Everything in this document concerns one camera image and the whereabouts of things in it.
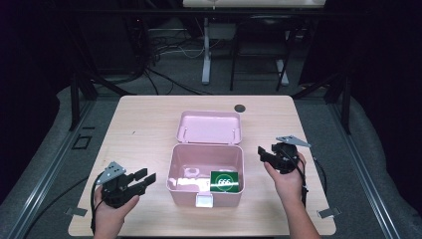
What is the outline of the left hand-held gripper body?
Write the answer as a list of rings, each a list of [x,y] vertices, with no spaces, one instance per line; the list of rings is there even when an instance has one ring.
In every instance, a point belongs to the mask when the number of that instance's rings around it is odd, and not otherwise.
[[[113,208],[122,207],[134,195],[142,195],[146,189],[142,179],[135,181],[134,173],[127,174],[126,169],[112,161],[96,179],[101,185],[102,201]]]

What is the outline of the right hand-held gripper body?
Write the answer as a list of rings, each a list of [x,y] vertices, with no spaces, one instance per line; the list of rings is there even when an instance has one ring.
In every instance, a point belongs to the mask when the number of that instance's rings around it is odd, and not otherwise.
[[[290,173],[297,168],[300,160],[297,146],[311,147],[311,145],[294,135],[278,136],[277,141],[278,143],[272,145],[272,152],[276,157],[275,169],[280,174]]]

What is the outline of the pink storage box with lid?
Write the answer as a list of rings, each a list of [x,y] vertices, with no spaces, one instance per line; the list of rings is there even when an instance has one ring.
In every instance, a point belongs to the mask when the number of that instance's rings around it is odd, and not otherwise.
[[[240,115],[234,112],[185,111],[172,149],[166,187],[178,206],[236,207],[245,189]],[[210,190],[212,171],[236,171],[237,193]]]

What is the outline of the person's left hand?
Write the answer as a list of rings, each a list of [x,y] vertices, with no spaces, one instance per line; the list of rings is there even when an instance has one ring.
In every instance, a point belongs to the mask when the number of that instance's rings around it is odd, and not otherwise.
[[[125,216],[136,206],[139,196],[134,195],[120,208],[110,207],[102,202],[102,187],[95,191],[95,233],[109,232],[118,235]]]

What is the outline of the person's right hand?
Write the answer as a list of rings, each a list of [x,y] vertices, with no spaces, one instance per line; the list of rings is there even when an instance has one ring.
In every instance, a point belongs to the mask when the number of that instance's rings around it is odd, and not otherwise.
[[[280,174],[268,163],[264,167],[274,180],[276,191],[284,205],[298,203],[302,205],[303,176],[306,165],[304,156],[298,153],[298,168],[287,174]]]

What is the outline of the metal table clamp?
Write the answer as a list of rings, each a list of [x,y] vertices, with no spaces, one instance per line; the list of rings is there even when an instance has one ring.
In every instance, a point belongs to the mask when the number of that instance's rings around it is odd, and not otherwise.
[[[320,218],[333,218],[338,216],[341,211],[337,207],[328,208],[325,210],[321,210],[317,213]]]
[[[84,217],[87,214],[88,210],[84,208],[78,207],[68,207],[65,211],[67,215],[70,216],[81,216]]]

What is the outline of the green packet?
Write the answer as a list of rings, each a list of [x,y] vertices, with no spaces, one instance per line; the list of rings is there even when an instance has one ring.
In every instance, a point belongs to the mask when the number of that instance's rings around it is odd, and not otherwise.
[[[239,174],[236,171],[211,172],[210,190],[213,192],[237,193],[239,185]]]

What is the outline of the black chair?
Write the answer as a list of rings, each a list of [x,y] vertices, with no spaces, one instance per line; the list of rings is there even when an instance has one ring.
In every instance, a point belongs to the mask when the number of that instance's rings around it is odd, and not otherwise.
[[[292,44],[304,24],[298,16],[252,16],[239,22],[230,52],[230,90],[234,90],[237,81],[259,81],[271,76],[278,80],[278,91]]]

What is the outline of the white desk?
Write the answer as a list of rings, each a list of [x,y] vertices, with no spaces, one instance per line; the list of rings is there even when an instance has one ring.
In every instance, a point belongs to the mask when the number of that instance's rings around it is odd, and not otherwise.
[[[191,9],[322,9],[326,0],[183,0],[183,7]],[[211,53],[209,36],[209,18],[204,18],[204,62],[202,84],[210,83]]]

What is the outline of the aluminium floor rail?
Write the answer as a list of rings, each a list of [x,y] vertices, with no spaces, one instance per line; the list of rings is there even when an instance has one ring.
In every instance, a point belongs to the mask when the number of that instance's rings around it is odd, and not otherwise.
[[[340,121],[340,111],[336,105],[328,104],[328,110],[330,111],[334,124],[336,125],[339,133],[345,142],[349,153],[351,155],[351,163],[357,175],[357,178],[362,186],[365,193],[366,199],[370,204],[375,218],[378,221],[380,229],[385,239],[402,239],[397,227],[392,221],[391,215],[387,210],[384,200],[381,198],[369,171],[364,164],[363,158],[357,149],[357,146],[350,133],[347,133]]]
[[[52,128],[39,149],[0,205],[0,239],[23,239],[30,223],[56,179],[66,154],[78,137],[81,124],[89,116],[95,101],[84,102],[77,121],[72,126],[70,108],[61,107]]]

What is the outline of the black frame post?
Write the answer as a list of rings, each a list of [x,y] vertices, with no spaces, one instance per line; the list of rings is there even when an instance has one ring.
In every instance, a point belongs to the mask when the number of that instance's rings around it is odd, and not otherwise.
[[[349,108],[350,108],[350,86],[349,77],[345,77],[343,81],[343,92],[341,101],[341,125],[347,134],[350,134],[349,129]]]
[[[76,74],[71,79],[71,111],[72,120],[70,130],[74,130],[80,121],[79,82]]]

